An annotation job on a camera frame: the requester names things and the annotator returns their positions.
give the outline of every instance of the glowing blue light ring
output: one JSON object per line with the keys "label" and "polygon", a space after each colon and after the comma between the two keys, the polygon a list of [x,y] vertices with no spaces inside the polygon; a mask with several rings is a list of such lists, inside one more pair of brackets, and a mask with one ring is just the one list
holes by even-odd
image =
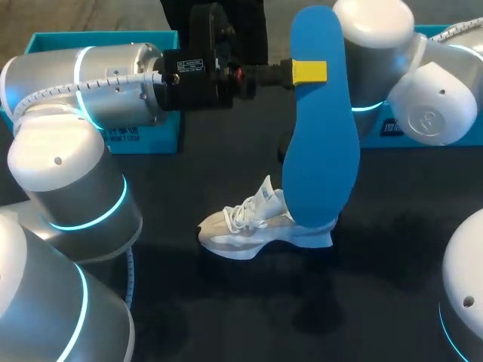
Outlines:
{"label": "glowing blue light ring", "polygon": [[374,104],[373,106],[369,107],[352,107],[353,112],[367,112],[376,109],[377,107],[381,106],[384,102],[380,102],[378,104]]}
{"label": "glowing blue light ring", "polygon": [[449,46],[453,47],[453,48],[458,48],[458,49],[462,49],[464,51],[467,51],[468,53],[473,54],[475,57],[478,57],[483,62],[483,55],[481,55],[475,49],[471,49],[471,48],[468,48],[468,47],[465,47],[465,46],[459,45],[459,44],[449,44]]}
{"label": "glowing blue light ring", "polygon": [[[81,64],[82,60],[84,59],[84,55],[89,51],[89,49],[92,49],[94,47],[87,47],[81,50],[81,52],[77,56],[77,60],[75,61],[74,65],[74,83],[79,84],[81,82]],[[94,127],[96,127],[98,130],[102,130],[101,127],[99,127],[97,124],[95,124],[94,121],[92,121],[92,118],[90,117],[87,109],[85,108],[84,100],[82,99],[82,93],[77,90],[75,92],[75,96],[77,97],[77,102],[78,106],[80,107],[82,113],[84,113],[86,119],[92,123]]]}
{"label": "glowing blue light ring", "polygon": [[57,362],[64,362],[66,358],[69,356],[70,352],[74,348],[75,343],[77,342],[78,336],[81,334],[82,326],[84,326],[85,315],[88,311],[88,282],[85,280],[84,273],[82,270],[74,264],[78,270],[78,273],[81,275],[82,280],[82,306],[81,306],[81,314],[78,317],[77,326],[75,326],[74,333],[72,337],[70,337],[69,343],[67,343],[66,348],[63,350],[60,357],[57,359]]}
{"label": "glowing blue light ring", "polygon": [[56,229],[59,229],[59,230],[64,230],[65,232],[72,232],[74,230],[80,230],[80,229],[86,229],[92,225],[96,225],[98,224],[99,222],[103,221],[104,219],[108,218],[118,207],[119,205],[121,205],[122,201],[124,200],[124,198],[126,197],[126,193],[128,192],[128,183],[126,182],[126,179],[125,177],[123,176],[122,177],[124,179],[124,190],[122,190],[122,195],[121,197],[119,198],[119,200],[114,204],[113,207],[111,207],[109,209],[109,211],[107,211],[105,214],[103,214],[102,216],[99,216],[97,219],[95,220],[92,220],[86,224],[82,224],[82,225],[78,225],[78,226],[58,226],[58,225],[55,225],[51,222],[51,225],[56,228]]}
{"label": "glowing blue light ring", "polygon": [[450,335],[446,331],[445,323],[443,322],[443,317],[441,316],[441,304],[439,304],[439,320],[441,321],[441,325],[443,327],[443,330],[445,332],[446,338],[448,338],[448,341],[450,341],[451,345],[453,346],[453,349],[460,355],[460,357],[465,361],[468,362],[468,360],[463,356],[463,354],[458,350],[458,348],[454,345],[453,341],[450,338]]}

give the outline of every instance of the black table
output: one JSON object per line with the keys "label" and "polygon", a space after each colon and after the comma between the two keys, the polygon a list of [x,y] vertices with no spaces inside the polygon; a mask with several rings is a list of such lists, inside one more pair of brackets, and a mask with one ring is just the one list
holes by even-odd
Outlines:
{"label": "black table", "polygon": [[[237,262],[199,246],[207,215],[267,174],[280,186],[276,148],[294,116],[292,94],[265,89],[232,110],[188,114],[178,155],[116,156],[144,215],[134,362],[459,361],[439,323],[440,269],[456,227],[483,207],[483,149],[363,151],[331,249],[275,242]],[[1,127],[9,204],[26,196]],[[121,290],[125,257],[109,270],[104,281]]]}

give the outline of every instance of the teal box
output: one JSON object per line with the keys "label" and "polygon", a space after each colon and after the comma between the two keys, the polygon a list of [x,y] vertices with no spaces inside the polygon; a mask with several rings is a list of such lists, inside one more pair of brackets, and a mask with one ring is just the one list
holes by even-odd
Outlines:
{"label": "teal box", "polygon": [[[177,32],[37,32],[30,39],[25,54],[39,51],[83,48],[88,46],[152,43],[160,51],[178,48]],[[11,129],[12,123],[0,108]],[[159,126],[127,127],[102,130],[114,154],[176,153],[180,132],[180,113],[171,112]]]}
{"label": "teal box", "polygon": [[[447,29],[447,25],[422,25],[416,26],[418,32],[431,37]],[[361,142],[364,149],[384,148],[415,148],[429,147],[422,145],[402,133],[395,122],[389,105],[384,103],[376,124]],[[473,127],[458,142],[448,146],[483,146],[483,115],[476,119]]]}

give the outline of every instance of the shoelace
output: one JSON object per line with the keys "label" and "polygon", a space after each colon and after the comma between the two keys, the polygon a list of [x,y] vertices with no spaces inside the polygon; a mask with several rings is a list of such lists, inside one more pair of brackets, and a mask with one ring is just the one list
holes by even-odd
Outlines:
{"label": "shoelace", "polygon": [[[254,211],[251,209],[251,201],[253,198],[254,196],[247,198],[241,203],[241,205],[236,205],[231,210],[228,210],[228,207],[223,208],[226,226],[231,233],[237,234],[240,232],[240,230],[246,227],[249,229],[263,227],[264,220],[252,220]],[[245,213],[247,212],[250,213],[250,217],[245,220]]]}

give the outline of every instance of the white cable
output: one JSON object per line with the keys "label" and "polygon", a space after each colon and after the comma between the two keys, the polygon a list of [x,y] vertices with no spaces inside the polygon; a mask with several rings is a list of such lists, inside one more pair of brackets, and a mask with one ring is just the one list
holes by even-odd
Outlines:
{"label": "white cable", "polygon": [[473,28],[483,26],[483,17],[479,17],[478,19],[473,19],[470,21],[464,21],[462,23],[457,23],[449,28],[447,28],[444,32],[441,32],[431,38],[434,41],[445,41],[449,38],[454,37],[455,35],[461,34],[462,32],[466,32]]}
{"label": "white cable", "polygon": [[58,97],[65,94],[74,94],[77,91],[82,93],[94,91],[104,87],[118,87],[133,83],[163,84],[162,75],[157,72],[147,72],[131,75],[117,75],[114,77],[100,78],[93,81],[81,81],[80,83],[70,83],[50,87],[23,98],[15,107],[14,121],[23,116],[23,113],[30,106],[49,98]]}
{"label": "white cable", "polygon": [[131,248],[126,251],[126,257],[128,258],[128,289],[125,301],[128,308],[131,309],[134,298],[134,256]]}

